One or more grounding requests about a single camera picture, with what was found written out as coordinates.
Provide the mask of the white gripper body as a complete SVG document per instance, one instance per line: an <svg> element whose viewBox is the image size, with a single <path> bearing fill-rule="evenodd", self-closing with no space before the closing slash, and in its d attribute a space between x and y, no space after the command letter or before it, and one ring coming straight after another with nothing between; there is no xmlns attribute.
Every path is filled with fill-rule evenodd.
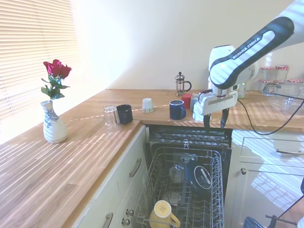
<svg viewBox="0 0 304 228"><path fill-rule="evenodd" d="M202 115L212 114L223 109L234 107L238 101L238 86L227 90L213 87L211 92L201 95Z"/></svg>

